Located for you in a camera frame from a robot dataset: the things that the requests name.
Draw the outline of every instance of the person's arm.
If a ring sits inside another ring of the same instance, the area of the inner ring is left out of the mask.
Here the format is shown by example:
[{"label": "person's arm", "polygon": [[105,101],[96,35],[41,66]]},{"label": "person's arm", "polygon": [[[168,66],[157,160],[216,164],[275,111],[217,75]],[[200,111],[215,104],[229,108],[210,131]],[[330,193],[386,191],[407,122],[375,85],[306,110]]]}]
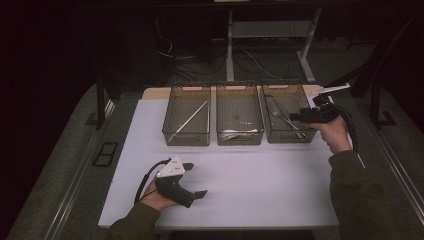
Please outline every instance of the person's arm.
[{"label": "person's arm", "polygon": [[162,210],[177,205],[156,191],[153,180],[140,202],[136,203],[125,218],[116,221],[108,229],[106,240],[154,240],[155,223]]},{"label": "person's arm", "polygon": [[338,117],[327,124],[306,125],[318,129],[334,153],[329,159],[330,195],[341,239],[402,239],[387,205],[383,183],[362,166],[352,151],[344,120]]}]

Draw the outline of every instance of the desk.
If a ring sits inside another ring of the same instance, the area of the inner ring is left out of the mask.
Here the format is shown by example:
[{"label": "desk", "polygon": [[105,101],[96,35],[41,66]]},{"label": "desk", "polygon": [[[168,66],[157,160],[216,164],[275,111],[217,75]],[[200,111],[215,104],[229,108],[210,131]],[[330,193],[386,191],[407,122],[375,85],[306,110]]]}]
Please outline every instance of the desk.
[{"label": "desk", "polygon": [[[310,98],[311,90],[319,87],[304,88]],[[181,186],[208,193],[190,209],[166,209],[156,224],[158,230],[338,225],[329,193],[331,152],[319,133],[310,144],[269,144],[264,136],[259,146],[218,146],[212,89],[210,146],[169,147],[161,132],[169,92],[170,88],[147,89],[139,101],[99,220],[101,227],[126,216],[143,175],[156,162],[175,155],[194,163]]]}]

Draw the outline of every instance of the person's left hand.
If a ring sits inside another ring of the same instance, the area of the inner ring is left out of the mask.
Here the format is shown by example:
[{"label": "person's left hand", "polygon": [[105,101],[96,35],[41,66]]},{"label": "person's left hand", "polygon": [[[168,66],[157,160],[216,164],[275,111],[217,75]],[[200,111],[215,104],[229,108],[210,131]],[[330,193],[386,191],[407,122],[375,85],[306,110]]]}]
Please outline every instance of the person's left hand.
[{"label": "person's left hand", "polygon": [[141,198],[140,202],[160,212],[165,208],[178,205],[178,203],[168,198],[165,198],[164,196],[158,193],[155,181],[156,177],[150,182],[149,186],[147,186],[146,191],[144,192],[144,195]]}]

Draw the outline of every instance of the sleeve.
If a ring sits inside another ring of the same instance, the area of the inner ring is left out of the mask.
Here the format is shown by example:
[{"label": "sleeve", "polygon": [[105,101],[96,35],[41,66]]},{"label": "sleeve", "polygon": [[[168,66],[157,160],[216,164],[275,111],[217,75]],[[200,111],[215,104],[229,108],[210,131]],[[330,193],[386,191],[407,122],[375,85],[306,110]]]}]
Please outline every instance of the sleeve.
[{"label": "sleeve", "polygon": [[153,240],[155,223],[160,212],[142,203],[137,203],[128,215],[110,226],[106,240]]},{"label": "sleeve", "polygon": [[366,170],[354,151],[330,158],[330,194],[343,240],[392,240],[400,236],[381,179]]}]

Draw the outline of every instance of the floor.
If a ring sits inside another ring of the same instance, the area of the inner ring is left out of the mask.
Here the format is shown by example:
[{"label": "floor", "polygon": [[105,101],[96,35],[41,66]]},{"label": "floor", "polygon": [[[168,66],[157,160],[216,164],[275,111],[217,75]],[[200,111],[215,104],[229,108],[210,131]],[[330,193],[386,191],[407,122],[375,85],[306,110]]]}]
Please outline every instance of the floor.
[{"label": "floor", "polygon": [[[180,54],[178,64],[169,67],[172,74],[167,85],[172,84],[172,81],[193,79],[225,81],[225,46],[223,47],[220,40],[216,42],[213,60],[202,61],[189,53]],[[301,46],[302,41],[284,39],[235,43],[236,80],[299,78],[302,84],[307,84],[295,55],[295,51]],[[326,85],[356,68],[369,57],[374,47],[354,46],[348,50],[346,46],[345,40],[313,43],[308,61],[316,84]],[[113,101],[104,126],[96,130],[90,121],[96,112],[95,86],[87,91],[76,106],[8,239],[104,238],[106,230],[98,227],[97,222],[140,96],[141,93],[125,93],[121,99]],[[353,99],[348,91],[340,91],[331,96],[334,102],[349,109],[352,114],[361,158],[367,168],[382,176],[389,202],[395,209],[396,218],[405,236],[407,239],[423,239],[424,221],[417,214],[419,210],[411,204],[413,201],[421,206],[423,204],[419,194],[424,192],[424,177],[420,171],[424,168],[422,132],[388,92],[383,91],[381,110],[388,111],[394,117],[396,125],[384,126],[381,130],[377,130],[369,121],[369,94],[363,99]],[[91,162],[104,142],[118,142],[112,164],[107,168],[93,167]],[[393,165],[405,169],[417,191],[408,193],[408,189],[399,184],[399,181],[408,179],[395,175]],[[57,213],[63,216],[62,220],[55,219]],[[229,233],[221,234],[220,236],[228,237]],[[234,233],[230,234],[229,238],[289,239],[285,237],[291,236],[290,239],[339,239],[336,228],[293,233],[300,234],[298,236],[288,234],[284,231],[253,232],[247,235]],[[190,235],[185,239],[205,238],[201,235]]]}]

